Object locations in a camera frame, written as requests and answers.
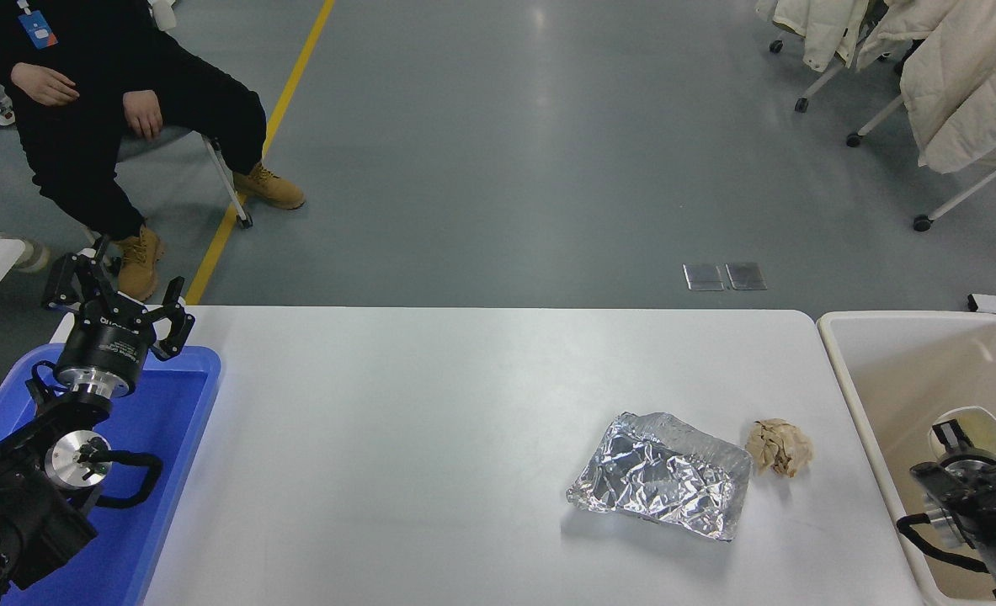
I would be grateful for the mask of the person's left hand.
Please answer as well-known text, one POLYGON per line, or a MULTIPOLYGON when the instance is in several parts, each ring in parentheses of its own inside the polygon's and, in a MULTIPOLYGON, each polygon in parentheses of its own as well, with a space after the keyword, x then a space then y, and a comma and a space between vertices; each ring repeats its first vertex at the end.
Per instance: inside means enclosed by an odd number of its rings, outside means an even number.
POLYGON ((164 127, 162 105, 155 91, 131 91, 123 95, 125 122, 137 138, 155 141, 164 127))

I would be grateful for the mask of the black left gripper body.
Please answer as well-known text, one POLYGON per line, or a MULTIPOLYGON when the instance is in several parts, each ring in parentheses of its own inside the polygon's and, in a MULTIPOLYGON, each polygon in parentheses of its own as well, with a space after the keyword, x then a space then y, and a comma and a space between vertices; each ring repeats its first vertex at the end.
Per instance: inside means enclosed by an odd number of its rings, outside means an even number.
POLYGON ((155 332, 146 308, 77 310, 54 379, 66 388, 135 388, 155 332))

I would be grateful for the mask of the person's right hand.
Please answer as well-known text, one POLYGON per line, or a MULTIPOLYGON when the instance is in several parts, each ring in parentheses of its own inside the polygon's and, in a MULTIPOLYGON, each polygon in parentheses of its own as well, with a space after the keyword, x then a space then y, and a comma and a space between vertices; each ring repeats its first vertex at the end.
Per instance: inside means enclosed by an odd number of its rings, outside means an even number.
POLYGON ((77 84, 48 66, 20 62, 10 69, 10 81, 42 106, 62 107, 79 99, 77 84))

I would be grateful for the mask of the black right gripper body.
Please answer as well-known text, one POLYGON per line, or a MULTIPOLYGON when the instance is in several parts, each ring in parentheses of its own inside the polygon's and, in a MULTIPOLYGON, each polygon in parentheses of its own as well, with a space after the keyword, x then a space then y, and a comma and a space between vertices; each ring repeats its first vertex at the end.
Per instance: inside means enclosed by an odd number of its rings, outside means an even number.
POLYGON ((936 463, 949 473, 978 473, 996 465, 996 455, 983 449, 949 449, 936 463))

